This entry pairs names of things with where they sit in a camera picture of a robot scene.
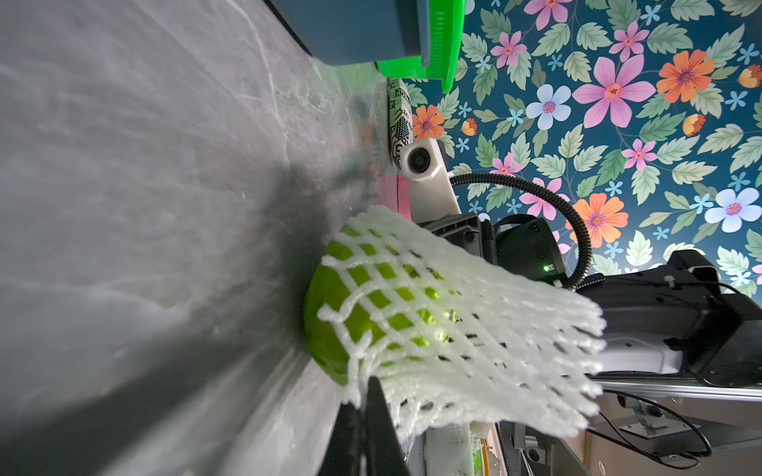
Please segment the green custard apple front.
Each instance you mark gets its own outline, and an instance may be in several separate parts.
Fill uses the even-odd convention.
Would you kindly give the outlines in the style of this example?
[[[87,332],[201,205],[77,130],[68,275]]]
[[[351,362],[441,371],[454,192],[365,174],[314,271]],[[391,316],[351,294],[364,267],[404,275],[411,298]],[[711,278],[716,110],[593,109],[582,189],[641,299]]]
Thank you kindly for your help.
[[[398,233],[350,228],[327,247],[305,300],[311,357],[337,384],[416,379],[450,360],[458,292]]]

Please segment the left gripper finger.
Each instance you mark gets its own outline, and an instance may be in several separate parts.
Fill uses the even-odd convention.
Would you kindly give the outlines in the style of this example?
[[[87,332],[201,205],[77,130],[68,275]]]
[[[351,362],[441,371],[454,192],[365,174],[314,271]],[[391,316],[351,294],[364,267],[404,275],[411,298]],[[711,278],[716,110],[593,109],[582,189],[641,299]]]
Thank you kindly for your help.
[[[368,381],[364,403],[342,404],[319,476],[410,474],[380,381]]]

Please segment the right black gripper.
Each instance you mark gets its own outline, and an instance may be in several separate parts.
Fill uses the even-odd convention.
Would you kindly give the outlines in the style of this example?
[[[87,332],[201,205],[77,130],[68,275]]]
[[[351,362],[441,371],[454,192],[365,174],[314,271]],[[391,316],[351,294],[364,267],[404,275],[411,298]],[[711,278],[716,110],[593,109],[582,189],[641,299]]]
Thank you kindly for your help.
[[[422,222],[420,226],[470,255],[481,257],[492,265],[497,264],[496,233],[489,219],[481,220],[470,212]]]

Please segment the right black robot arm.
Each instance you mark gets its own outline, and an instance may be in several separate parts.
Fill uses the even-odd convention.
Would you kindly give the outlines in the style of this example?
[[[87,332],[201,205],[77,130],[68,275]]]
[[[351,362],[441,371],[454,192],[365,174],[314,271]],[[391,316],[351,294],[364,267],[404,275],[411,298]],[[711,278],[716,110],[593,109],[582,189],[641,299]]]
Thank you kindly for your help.
[[[491,224],[469,213],[422,226],[512,274],[548,284],[567,276],[564,248],[543,218],[519,214]],[[675,252],[644,272],[589,275],[577,292],[603,311],[605,377],[689,378],[722,388],[761,381],[760,306],[722,287],[698,252]]]

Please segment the white foam net sleeve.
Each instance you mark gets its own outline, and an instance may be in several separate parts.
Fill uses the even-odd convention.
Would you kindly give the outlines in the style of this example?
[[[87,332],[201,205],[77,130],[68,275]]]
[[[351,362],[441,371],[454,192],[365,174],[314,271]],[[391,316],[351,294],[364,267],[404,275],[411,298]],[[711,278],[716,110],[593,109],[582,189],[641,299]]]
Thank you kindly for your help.
[[[596,303],[491,265],[384,206],[352,217],[333,239],[350,228],[398,233],[424,249],[464,314],[447,363],[416,379],[377,378],[398,438],[502,420],[558,438],[585,429],[601,393],[593,375],[605,321]],[[343,387],[347,402],[363,402],[367,387]]]

